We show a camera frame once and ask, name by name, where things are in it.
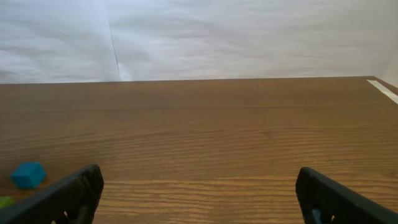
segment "table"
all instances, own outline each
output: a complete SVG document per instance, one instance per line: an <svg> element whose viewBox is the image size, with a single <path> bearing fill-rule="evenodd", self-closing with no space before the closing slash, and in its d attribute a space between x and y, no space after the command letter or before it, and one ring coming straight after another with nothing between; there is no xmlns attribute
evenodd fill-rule
<svg viewBox="0 0 398 224"><path fill-rule="evenodd" d="M0 85L0 191L97 163L94 223L303 223L309 166L398 212L398 105L366 79Z"/></svg>

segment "green block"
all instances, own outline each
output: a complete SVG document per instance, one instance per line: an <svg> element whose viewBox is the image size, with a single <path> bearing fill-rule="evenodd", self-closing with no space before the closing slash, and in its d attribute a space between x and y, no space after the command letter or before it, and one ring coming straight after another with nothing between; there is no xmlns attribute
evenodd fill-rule
<svg viewBox="0 0 398 224"><path fill-rule="evenodd" d="M14 203L11 197L0 197L0 209L8 207Z"/></svg>

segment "white sheet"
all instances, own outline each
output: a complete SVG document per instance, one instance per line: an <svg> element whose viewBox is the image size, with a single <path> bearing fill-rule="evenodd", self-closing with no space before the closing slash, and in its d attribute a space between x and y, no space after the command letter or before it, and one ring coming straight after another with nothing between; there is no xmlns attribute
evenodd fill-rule
<svg viewBox="0 0 398 224"><path fill-rule="evenodd" d="M125 80L380 76L396 0L107 0Z"/></svg>
<svg viewBox="0 0 398 224"><path fill-rule="evenodd" d="M104 1L1 0L0 83L120 81Z"/></svg>

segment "white fabric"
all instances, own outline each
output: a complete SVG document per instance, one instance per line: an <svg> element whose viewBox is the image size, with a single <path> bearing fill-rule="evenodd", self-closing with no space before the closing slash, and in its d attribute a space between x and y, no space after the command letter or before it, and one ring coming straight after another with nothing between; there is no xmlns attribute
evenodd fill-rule
<svg viewBox="0 0 398 224"><path fill-rule="evenodd" d="M396 0L2 0L0 83L380 77L397 21Z"/></svg>

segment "blue block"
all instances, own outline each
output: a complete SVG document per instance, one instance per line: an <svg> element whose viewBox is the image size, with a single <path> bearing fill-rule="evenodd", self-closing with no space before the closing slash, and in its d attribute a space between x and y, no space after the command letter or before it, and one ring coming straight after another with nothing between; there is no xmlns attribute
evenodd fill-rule
<svg viewBox="0 0 398 224"><path fill-rule="evenodd" d="M24 162L12 174L11 179L20 189L34 189L45 178L39 162Z"/></svg>

